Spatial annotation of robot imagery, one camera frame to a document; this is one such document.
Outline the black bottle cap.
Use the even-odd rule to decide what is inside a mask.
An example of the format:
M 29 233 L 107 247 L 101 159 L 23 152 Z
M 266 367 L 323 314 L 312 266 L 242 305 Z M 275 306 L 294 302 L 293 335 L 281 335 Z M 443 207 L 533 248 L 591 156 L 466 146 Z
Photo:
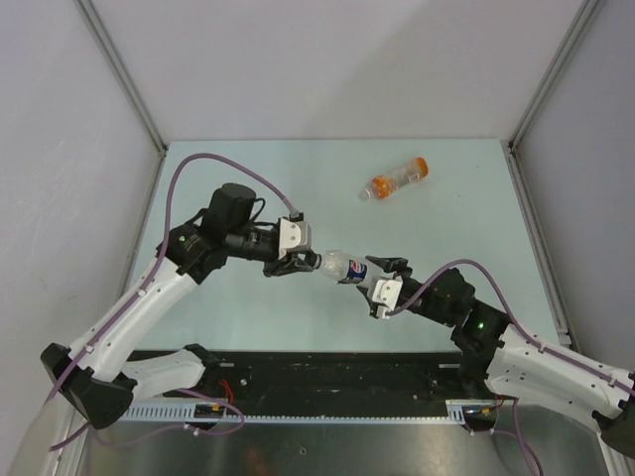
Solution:
M 313 260 L 312 260 L 312 269 L 313 270 L 318 270 L 319 267 L 321 266 L 322 263 L 322 255 L 321 254 L 315 254 L 313 256 Z

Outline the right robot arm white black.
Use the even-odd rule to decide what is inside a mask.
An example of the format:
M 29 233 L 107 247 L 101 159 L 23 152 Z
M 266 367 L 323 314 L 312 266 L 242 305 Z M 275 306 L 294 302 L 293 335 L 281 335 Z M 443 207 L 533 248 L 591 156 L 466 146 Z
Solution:
M 633 372 L 549 343 L 524 327 L 507 302 L 495 308 L 478 300 L 461 265 L 487 272 L 473 260 L 454 260 L 420 283 L 403 258 L 366 257 L 351 261 L 345 274 L 365 292 L 371 316 L 409 311 L 451 328 L 462 354 L 457 384 L 466 396 L 497 394 L 562 414 L 632 457 Z

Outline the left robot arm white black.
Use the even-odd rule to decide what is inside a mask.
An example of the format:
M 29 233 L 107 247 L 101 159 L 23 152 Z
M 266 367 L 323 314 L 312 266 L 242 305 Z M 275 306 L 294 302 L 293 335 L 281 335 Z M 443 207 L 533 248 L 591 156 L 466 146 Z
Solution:
M 135 402 L 181 389 L 212 394 L 216 358 L 198 344 L 143 361 L 129 357 L 178 301 L 230 258 L 263 264 L 267 277 L 310 272 L 318 265 L 311 227 L 300 212 L 273 224 L 253 213 L 259 197 L 226 183 L 208 207 L 170 230 L 138 282 L 71 346 L 50 344 L 41 361 L 61 394 L 95 429 L 118 421 Z

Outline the orange label bottle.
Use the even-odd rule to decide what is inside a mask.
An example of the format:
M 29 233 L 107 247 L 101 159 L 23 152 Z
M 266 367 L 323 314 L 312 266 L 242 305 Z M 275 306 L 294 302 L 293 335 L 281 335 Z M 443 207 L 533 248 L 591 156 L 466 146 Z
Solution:
M 385 199 L 396 191 L 423 180 L 429 171 L 428 162 L 424 158 L 411 159 L 404 165 L 371 179 L 358 197 L 362 201 Z

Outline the blue label water bottle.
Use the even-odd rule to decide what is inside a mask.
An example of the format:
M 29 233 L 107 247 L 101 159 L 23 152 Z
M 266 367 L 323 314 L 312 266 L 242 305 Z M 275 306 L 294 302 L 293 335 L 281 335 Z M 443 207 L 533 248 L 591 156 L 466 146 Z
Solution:
M 343 285 L 368 288 L 373 279 L 382 275 L 377 265 L 343 251 L 327 251 L 320 255 L 317 270 Z

